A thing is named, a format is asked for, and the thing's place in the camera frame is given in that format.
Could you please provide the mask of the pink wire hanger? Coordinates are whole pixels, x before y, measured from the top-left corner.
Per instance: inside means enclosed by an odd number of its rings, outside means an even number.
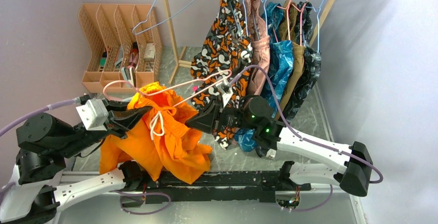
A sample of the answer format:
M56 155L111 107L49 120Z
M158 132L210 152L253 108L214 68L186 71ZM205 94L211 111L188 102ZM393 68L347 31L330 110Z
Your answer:
M187 81L187 82L184 82L184 83L180 83L180 84L178 84L178 85L174 85L174 86L171 86L171 87L169 87L169 88L165 88L165 89L163 89L163 90L160 90L160 91L157 91L157 92L153 92L153 93L144 93L144 92L142 92L142 91L140 90L140 88L133 87L133 85L132 85L131 83L129 83L128 81L124 81L124 80L116 80L116 81L112 81L112 82L108 83L106 86L104 86L104 88L103 88L103 90L102 90L102 94L103 94L108 100L122 101L122 99L120 99L120 98L110 97L110 96L106 93L106 91L107 91L107 89L108 89L111 85L113 85L113 84L116 84L116 83L127 83L127 84L129 84L129 85L131 86L131 89L134 89L135 92L137 92L138 94L140 94L140 95L142 95L142 96L144 96L144 97L149 97L149 96L157 95L157 94L160 94L160 93L163 93L163 92L169 91L169 90L173 90L173 89L179 88L179 87L184 86L184 85L189 85L189 84L192 84L192 83L195 83L195 82L205 82L206 80L211 79L211 78L214 77L214 76L217 76L217 75L220 75L220 74L225 74L225 73L227 73L226 76L224 76L223 78L217 80L217 81L216 81L214 84L212 84L212 85L209 85L209 86L207 86L207 87L205 87L205 88L201 88L198 92L193 93L193 94L190 95L188 98L186 98L186 99L184 99L184 100L178 102L177 104L175 104L175 105L174 105L174 107L175 107L175 106L178 106L178 105L180 105L181 103L186 102L186 101L192 99L193 97L195 97L195 96L197 96L197 95L199 95L199 94L201 94L201 93L203 93L203 92L209 90L210 88L217 87L218 85L220 85L221 83L223 83L225 80L228 80L228 79L232 76L232 71L229 70L229 69L227 69L227 70L221 70L221 71L219 71L219 72L216 72L216 73L211 74L210 76L208 76L208 77L206 77L206 78L202 78L202 79L193 79L193 80L191 80L191 81Z

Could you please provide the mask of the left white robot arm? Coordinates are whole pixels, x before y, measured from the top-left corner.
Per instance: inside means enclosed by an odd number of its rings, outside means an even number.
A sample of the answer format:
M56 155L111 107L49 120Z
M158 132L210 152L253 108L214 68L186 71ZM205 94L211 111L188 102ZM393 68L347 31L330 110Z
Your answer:
M16 129L19 152L12 176L1 189L1 223L48 223L57 213L114 190L135 191L143 173L134 162L117 164L102 175L64 186L50 181L78 156L109 135L126 139L151 107L129 110L127 102L83 95L45 106L1 129Z

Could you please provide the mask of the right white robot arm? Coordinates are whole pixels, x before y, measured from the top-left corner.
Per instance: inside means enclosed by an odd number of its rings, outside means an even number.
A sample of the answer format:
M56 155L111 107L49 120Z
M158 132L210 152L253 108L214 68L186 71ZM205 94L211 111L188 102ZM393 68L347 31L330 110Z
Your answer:
M220 97L214 98L186 126L214 134L221 128L250 129L257 145L300 154L315 161L310 165L285 162L279 184L285 190L307 183L330 184L358 197L365 197L371 184L372 159L365 144L330 142L302 132L292 131L285 123L271 117L264 98L251 97L243 107L226 107Z

